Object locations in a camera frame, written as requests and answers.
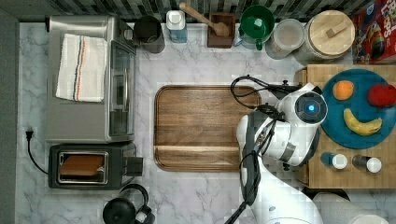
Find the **banana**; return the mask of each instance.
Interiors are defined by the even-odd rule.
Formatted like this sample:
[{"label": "banana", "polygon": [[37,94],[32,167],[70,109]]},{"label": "banana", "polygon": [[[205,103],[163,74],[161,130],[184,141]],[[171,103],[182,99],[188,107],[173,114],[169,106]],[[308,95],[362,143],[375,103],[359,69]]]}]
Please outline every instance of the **banana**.
[{"label": "banana", "polygon": [[352,111],[347,108],[344,110],[344,120],[346,122],[346,126],[354,133],[357,133],[362,136],[368,136],[373,133],[378,132],[382,126],[382,119],[373,119],[367,123],[361,123],[358,121],[355,116],[352,114]]}]

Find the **green mug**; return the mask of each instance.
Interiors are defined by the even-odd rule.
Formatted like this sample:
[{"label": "green mug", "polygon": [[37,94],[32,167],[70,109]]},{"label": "green mug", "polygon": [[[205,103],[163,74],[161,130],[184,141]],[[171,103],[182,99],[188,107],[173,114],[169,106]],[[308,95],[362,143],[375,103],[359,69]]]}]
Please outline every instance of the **green mug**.
[{"label": "green mug", "polygon": [[233,44],[262,50],[262,44],[270,38],[275,27],[275,18],[270,9],[263,6],[249,7],[242,14],[240,22],[239,37]]}]

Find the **cable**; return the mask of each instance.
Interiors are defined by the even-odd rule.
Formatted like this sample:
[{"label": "cable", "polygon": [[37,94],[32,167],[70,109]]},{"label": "cable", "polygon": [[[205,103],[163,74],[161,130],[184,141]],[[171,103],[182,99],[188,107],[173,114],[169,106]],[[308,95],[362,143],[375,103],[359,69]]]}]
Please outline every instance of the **cable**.
[{"label": "cable", "polygon": [[[256,83],[259,86],[261,86],[262,88],[254,90],[254,91],[250,91],[250,92],[244,93],[244,94],[236,94],[235,93],[236,83],[238,83],[238,82],[240,82],[242,80],[253,81],[254,83]],[[282,93],[285,93],[285,94],[289,94],[291,92],[299,90],[301,88],[301,86],[288,86],[288,85],[286,85],[286,82],[283,85],[272,85],[272,84],[269,84],[267,82],[261,81],[261,80],[255,78],[255,77],[251,77],[250,75],[246,75],[244,77],[236,78],[233,81],[233,83],[231,83],[231,87],[230,88],[231,88],[231,94],[233,95],[233,98],[236,100],[236,102],[238,102],[240,105],[243,105],[243,106],[245,106],[245,107],[247,107],[249,109],[255,109],[257,106],[255,106],[255,105],[246,105],[246,104],[242,103],[238,98],[239,97],[246,97],[246,96],[249,96],[249,95],[251,95],[251,94],[253,94],[255,92],[264,91],[264,90],[268,90],[268,91],[270,91],[272,93],[279,91],[279,92],[282,92]]]},{"label": "cable", "polygon": [[33,131],[27,131],[26,132],[26,140],[27,140],[27,152],[29,153],[30,160],[33,162],[35,167],[37,167],[42,173],[48,175],[49,173],[45,172],[41,167],[38,166],[38,164],[35,162],[35,159],[32,156],[32,153],[30,151],[30,140],[32,139],[33,136]]},{"label": "cable", "polygon": [[[277,112],[276,110],[272,110],[271,107],[269,107],[269,109],[271,110],[271,118],[273,120],[271,120],[263,129],[262,129],[262,133],[265,133],[265,130],[267,130],[270,126],[271,129],[269,130],[268,134],[265,136],[264,140],[260,143],[259,145],[259,150],[255,151],[254,149],[250,151],[250,153],[248,153],[246,156],[244,156],[244,158],[242,158],[241,162],[239,163],[239,170],[241,169],[242,163],[243,161],[248,157],[248,156],[252,156],[255,165],[259,164],[258,158],[262,159],[261,155],[264,155],[265,152],[267,151],[268,147],[270,146],[271,140],[275,134],[275,126],[276,126],[276,122],[278,120],[284,120],[284,113],[281,112]],[[267,143],[264,151],[262,152],[262,148],[264,147],[264,145]],[[239,205],[238,209],[231,215],[230,218],[227,219],[227,221],[225,222],[225,224],[233,224],[235,223],[235,221],[239,218],[239,216],[242,214],[243,211],[245,211],[247,205],[248,205],[248,199],[253,195],[253,192],[255,189],[257,189],[260,185],[260,181],[261,181],[261,176],[260,176],[260,172],[258,172],[255,176],[254,176],[254,182],[252,187],[250,188],[246,199]]]}]

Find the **orange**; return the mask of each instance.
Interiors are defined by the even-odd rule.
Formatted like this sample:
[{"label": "orange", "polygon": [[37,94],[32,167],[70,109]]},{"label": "orange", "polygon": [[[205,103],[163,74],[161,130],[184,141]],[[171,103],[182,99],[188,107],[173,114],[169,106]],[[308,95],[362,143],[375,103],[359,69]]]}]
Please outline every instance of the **orange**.
[{"label": "orange", "polygon": [[332,87],[332,94],[337,100],[347,100],[353,93],[353,83],[348,80],[341,80]]}]

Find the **jar lid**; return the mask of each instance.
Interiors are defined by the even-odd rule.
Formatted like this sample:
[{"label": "jar lid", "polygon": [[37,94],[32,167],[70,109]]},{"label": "jar lid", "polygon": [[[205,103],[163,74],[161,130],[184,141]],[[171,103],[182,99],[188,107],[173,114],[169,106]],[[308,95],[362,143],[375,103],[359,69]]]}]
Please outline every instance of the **jar lid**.
[{"label": "jar lid", "polygon": [[349,223],[350,224],[372,224],[372,223],[389,224],[384,218],[379,217],[377,215],[369,215],[369,214],[355,216],[350,220]]},{"label": "jar lid", "polygon": [[337,154],[332,158],[332,165],[339,170],[347,167],[347,157],[343,154]]},{"label": "jar lid", "polygon": [[382,168],[382,162],[378,158],[371,158],[367,161],[367,169],[371,173],[377,173]]},{"label": "jar lid", "polygon": [[281,21],[273,32],[275,43],[285,50],[299,48],[305,40],[304,26],[295,19]]},{"label": "jar lid", "polygon": [[311,20],[308,37],[312,47],[319,53],[331,56],[340,55],[352,46],[355,39],[355,26],[343,12],[327,10]]},{"label": "jar lid", "polygon": [[185,14],[180,10],[172,10],[166,13],[166,28],[169,30],[181,30],[186,25]]}]

